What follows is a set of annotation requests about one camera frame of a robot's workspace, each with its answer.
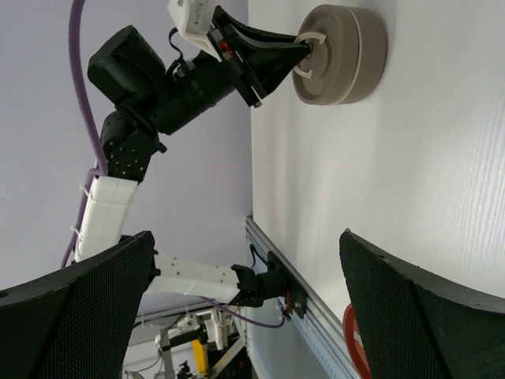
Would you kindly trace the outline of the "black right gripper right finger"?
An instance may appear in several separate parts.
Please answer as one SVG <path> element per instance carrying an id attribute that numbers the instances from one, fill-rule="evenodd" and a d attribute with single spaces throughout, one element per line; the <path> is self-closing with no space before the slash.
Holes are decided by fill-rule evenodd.
<path id="1" fill-rule="evenodd" d="M 344 231 L 339 257 L 373 378 L 502 378 L 504 300 Z"/>

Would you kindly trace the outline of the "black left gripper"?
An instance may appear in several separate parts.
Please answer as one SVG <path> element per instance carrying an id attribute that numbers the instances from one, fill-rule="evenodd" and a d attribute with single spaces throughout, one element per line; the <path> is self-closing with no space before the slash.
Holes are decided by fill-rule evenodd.
<path id="1" fill-rule="evenodd" d="M 248 26 L 221 6 L 215 7 L 208 36 L 222 59 L 220 66 L 226 78 L 253 108 L 260 107 L 260 97 L 272 94 L 293 68 L 312 53 L 311 45 L 296 42 L 296 36 Z M 246 60 L 242 47 L 252 49 Z"/>

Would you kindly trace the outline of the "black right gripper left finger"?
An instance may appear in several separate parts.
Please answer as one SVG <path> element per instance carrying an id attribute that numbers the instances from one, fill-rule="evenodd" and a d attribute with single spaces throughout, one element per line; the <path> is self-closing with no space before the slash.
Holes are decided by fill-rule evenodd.
<path id="1" fill-rule="evenodd" d="M 155 240 L 142 231 L 93 257 L 1 291 L 3 378 L 117 378 Z"/>

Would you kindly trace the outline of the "red round lid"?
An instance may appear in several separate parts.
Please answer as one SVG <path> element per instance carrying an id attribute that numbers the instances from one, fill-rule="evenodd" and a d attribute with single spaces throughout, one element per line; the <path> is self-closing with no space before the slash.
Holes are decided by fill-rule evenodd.
<path id="1" fill-rule="evenodd" d="M 344 312 L 342 319 L 343 335 L 350 359 L 362 379 L 371 379 L 365 349 L 361 341 L 361 334 L 357 325 L 353 305 L 350 303 Z"/>

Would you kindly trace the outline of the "grey round lid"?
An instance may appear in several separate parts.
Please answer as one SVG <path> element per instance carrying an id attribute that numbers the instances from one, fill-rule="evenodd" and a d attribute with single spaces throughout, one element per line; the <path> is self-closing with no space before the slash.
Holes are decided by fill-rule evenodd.
<path id="1" fill-rule="evenodd" d="M 312 48 L 293 71 L 298 97 L 311 105 L 344 103 L 356 83 L 361 59 L 353 13 L 345 6 L 317 6 L 301 24 L 298 40 Z"/>

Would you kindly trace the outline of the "grey-banded steel bowl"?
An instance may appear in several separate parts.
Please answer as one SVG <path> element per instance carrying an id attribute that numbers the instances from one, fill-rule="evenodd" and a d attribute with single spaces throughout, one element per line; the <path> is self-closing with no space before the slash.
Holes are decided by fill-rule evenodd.
<path id="1" fill-rule="evenodd" d="M 376 12 L 346 7 L 357 27 L 358 55 L 350 87 L 340 104 L 357 103 L 370 96 L 383 75 L 387 61 L 387 29 Z"/>

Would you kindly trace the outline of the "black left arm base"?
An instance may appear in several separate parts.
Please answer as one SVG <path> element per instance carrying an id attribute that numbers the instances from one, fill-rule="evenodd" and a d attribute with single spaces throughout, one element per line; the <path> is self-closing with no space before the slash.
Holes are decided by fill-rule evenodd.
<path id="1" fill-rule="evenodd" d="M 282 291 L 280 296 L 284 297 L 284 309 L 290 316 L 293 313 L 301 319 L 304 318 L 307 311 L 307 301 L 309 296 L 301 284 L 301 281 L 295 276 L 295 272 L 273 251 L 267 252 L 268 272 L 274 273 L 281 281 Z"/>

